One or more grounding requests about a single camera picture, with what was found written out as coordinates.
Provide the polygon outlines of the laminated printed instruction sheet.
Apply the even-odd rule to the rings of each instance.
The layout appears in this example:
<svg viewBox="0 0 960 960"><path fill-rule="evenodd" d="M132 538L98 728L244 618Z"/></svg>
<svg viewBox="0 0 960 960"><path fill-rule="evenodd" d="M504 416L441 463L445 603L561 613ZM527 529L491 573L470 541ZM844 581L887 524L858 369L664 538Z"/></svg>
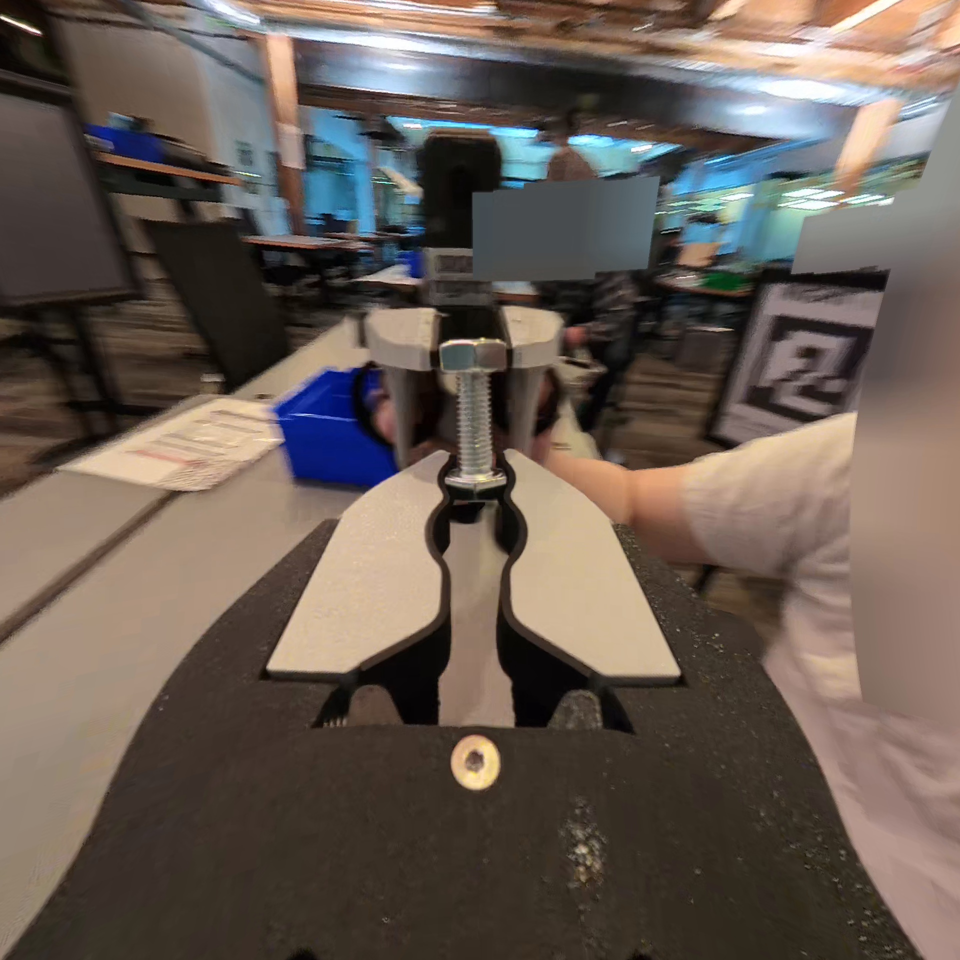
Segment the laminated printed instruction sheet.
<svg viewBox="0 0 960 960"><path fill-rule="evenodd" d="M204 395L196 406L63 464L58 470L170 493L210 491L282 444L261 401Z"/></svg>

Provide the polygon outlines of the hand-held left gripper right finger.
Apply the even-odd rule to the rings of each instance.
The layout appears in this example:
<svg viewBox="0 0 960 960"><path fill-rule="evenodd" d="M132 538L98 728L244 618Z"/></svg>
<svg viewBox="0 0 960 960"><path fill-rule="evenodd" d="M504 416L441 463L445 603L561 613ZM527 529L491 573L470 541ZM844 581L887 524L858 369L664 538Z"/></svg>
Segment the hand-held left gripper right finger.
<svg viewBox="0 0 960 960"><path fill-rule="evenodd" d="M496 621L513 723L547 727L572 692L627 727L622 690L684 678L614 524L581 491L508 450L496 527L506 559Z"/></svg>

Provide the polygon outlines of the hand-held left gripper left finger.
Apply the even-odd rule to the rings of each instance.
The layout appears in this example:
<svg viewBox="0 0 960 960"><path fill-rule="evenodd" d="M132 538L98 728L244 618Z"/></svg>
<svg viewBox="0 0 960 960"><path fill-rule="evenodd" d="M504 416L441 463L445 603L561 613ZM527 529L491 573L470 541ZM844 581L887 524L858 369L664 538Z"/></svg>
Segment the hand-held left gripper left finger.
<svg viewBox="0 0 960 960"><path fill-rule="evenodd" d="M450 454L433 453L342 514L266 663L280 681L380 687L437 726L451 653Z"/></svg>

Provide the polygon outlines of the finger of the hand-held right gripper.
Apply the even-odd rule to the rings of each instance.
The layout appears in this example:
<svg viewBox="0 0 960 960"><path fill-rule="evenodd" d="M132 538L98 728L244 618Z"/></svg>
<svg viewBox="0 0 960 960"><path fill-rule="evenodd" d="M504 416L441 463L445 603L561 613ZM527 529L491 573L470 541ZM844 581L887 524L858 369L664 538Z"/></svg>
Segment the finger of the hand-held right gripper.
<svg viewBox="0 0 960 960"><path fill-rule="evenodd" d="M365 319L369 359L378 366L383 391L395 405L393 452L402 470L412 465L415 449L433 435L441 410L433 366L437 328L437 314L430 307L377 307Z"/></svg>
<svg viewBox="0 0 960 960"><path fill-rule="evenodd" d="M565 326L558 314L529 306L504 306L501 318L508 342L503 429L507 447L530 457L557 419L562 385L554 367Z"/></svg>

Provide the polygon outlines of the blue storage box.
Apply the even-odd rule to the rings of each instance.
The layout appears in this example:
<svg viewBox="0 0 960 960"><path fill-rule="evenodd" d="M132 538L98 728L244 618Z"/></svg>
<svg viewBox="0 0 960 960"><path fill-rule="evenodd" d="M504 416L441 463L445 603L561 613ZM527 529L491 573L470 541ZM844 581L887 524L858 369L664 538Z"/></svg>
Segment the blue storage box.
<svg viewBox="0 0 960 960"><path fill-rule="evenodd" d="M164 162L162 140L154 133L123 126L81 126L88 144L98 153L137 162Z"/></svg>

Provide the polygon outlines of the black framed display board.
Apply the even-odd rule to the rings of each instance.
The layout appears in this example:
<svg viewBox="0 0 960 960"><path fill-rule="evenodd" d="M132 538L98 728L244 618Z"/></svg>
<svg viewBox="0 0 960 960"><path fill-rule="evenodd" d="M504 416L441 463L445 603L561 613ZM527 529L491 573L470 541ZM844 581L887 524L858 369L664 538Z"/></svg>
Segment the black framed display board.
<svg viewBox="0 0 960 960"><path fill-rule="evenodd" d="M156 411L120 399L90 328L90 308L141 296L71 91L2 71L1 306L21 325L2 338L2 355L26 350L53 372L80 424L63 455Z"/></svg>

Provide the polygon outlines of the blue plastic bin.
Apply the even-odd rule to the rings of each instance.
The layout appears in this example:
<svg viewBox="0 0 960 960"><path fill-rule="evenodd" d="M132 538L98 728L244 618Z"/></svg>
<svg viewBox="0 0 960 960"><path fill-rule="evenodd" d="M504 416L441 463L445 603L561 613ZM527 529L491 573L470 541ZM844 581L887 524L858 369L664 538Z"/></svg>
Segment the blue plastic bin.
<svg viewBox="0 0 960 960"><path fill-rule="evenodd" d="M390 441L374 426L380 387L374 363L326 368L274 404L295 480L370 488L398 472Z"/></svg>

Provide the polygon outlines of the black panel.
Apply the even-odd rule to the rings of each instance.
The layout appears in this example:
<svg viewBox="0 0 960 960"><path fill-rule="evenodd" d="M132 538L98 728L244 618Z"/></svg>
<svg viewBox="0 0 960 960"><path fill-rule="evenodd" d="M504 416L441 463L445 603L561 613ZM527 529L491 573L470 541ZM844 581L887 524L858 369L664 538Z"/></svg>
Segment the black panel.
<svg viewBox="0 0 960 960"><path fill-rule="evenodd" d="M233 221L141 220L159 265L232 393L293 352L281 315Z"/></svg>

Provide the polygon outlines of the black white marker poster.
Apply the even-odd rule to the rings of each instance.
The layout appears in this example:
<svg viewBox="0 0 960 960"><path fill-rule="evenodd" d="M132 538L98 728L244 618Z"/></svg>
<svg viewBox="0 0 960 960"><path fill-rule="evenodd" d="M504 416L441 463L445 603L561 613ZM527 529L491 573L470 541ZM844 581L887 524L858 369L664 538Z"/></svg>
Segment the black white marker poster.
<svg viewBox="0 0 960 960"><path fill-rule="evenodd" d="M762 270L702 438L730 450L856 412L887 277Z"/></svg>

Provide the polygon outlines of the wooden top table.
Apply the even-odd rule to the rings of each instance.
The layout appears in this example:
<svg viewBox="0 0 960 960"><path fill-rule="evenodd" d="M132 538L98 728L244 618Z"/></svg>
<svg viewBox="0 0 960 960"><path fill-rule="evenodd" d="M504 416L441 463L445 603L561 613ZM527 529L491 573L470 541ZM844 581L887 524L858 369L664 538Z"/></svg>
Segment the wooden top table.
<svg viewBox="0 0 960 960"><path fill-rule="evenodd" d="M227 187L242 185L235 176L194 171L100 151L93 152L93 159L106 191L118 196L220 204L224 201Z"/></svg>

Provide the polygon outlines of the large steel nut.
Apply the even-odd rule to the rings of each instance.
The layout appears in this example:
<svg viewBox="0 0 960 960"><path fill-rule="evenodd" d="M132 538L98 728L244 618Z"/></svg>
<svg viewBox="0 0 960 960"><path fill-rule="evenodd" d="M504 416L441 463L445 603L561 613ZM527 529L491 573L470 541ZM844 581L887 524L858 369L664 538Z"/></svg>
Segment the large steel nut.
<svg viewBox="0 0 960 960"><path fill-rule="evenodd" d="M502 470L468 476L458 469L453 469L444 475L442 483L453 501L477 502L501 498L507 480L506 473Z"/></svg>

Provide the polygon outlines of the large steel bolt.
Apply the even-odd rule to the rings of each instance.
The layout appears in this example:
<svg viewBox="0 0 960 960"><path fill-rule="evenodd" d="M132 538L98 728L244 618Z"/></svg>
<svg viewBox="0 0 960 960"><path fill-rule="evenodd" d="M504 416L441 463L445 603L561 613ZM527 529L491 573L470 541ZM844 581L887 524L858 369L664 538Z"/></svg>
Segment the large steel bolt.
<svg viewBox="0 0 960 960"><path fill-rule="evenodd" d="M456 379L457 464L467 476L501 471L494 443L491 377L507 368L507 345L498 339L450 340L438 349L440 370Z"/></svg>

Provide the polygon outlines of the wooden post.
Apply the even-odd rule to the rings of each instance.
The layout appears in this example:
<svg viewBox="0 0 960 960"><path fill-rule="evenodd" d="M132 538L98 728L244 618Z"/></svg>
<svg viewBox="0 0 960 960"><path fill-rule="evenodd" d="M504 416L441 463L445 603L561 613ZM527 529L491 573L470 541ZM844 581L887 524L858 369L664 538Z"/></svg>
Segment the wooden post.
<svg viewBox="0 0 960 960"><path fill-rule="evenodd" d="M305 135L293 39L281 33L264 33L259 38L259 49L276 147L278 192L286 203L292 234L305 235Z"/></svg>

